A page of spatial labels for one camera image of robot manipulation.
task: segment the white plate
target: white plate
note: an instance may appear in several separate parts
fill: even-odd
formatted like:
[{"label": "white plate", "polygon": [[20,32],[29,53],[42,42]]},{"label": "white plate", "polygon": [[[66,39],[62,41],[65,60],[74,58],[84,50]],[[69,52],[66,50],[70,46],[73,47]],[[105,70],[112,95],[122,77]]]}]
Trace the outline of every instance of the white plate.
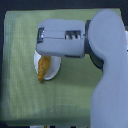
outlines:
[{"label": "white plate", "polygon": [[[38,73],[38,61],[40,58],[41,58],[41,55],[35,51],[34,65],[35,65],[35,69],[37,73]],[[44,79],[45,80],[52,79],[58,73],[60,64],[61,64],[61,57],[51,56],[51,65],[50,65],[48,72],[44,76]]]}]

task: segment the orange object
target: orange object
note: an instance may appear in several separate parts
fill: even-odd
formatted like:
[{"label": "orange object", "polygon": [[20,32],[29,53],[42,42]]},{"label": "orange object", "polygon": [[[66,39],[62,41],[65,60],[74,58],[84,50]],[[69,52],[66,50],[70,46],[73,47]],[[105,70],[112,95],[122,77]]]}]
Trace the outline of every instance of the orange object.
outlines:
[{"label": "orange object", "polygon": [[38,81],[41,81],[47,73],[51,63],[50,56],[41,56],[38,61]]}]

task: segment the dark background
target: dark background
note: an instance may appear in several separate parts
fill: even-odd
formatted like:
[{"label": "dark background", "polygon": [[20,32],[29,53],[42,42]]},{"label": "dark background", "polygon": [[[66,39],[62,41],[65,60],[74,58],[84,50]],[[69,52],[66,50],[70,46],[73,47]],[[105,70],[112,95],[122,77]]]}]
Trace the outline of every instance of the dark background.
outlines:
[{"label": "dark background", "polygon": [[128,25],[128,0],[0,0],[0,84],[4,44],[4,17],[7,11],[86,8],[120,8],[123,22]]}]

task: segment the green cloth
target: green cloth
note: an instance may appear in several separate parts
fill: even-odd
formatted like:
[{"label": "green cloth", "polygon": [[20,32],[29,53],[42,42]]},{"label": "green cloth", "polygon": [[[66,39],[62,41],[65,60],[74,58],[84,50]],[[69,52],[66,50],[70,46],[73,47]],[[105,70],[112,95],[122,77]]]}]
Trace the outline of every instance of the green cloth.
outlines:
[{"label": "green cloth", "polygon": [[90,125],[90,100],[102,72],[86,55],[62,58],[56,77],[37,81],[34,67],[38,24],[44,19],[91,19],[99,9],[8,11],[4,22],[4,52],[0,120],[9,125]]}]

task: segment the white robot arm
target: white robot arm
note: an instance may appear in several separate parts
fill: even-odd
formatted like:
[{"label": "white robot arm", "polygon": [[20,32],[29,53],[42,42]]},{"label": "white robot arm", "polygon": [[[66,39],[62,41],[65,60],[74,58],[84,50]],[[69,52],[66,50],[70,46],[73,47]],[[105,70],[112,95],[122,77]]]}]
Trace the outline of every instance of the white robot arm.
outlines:
[{"label": "white robot arm", "polygon": [[112,10],[83,21],[45,20],[39,24],[36,51],[41,55],[90,54],[103,76],[91,99],[91,128],[128,128],[128,59],[125,28]]}]

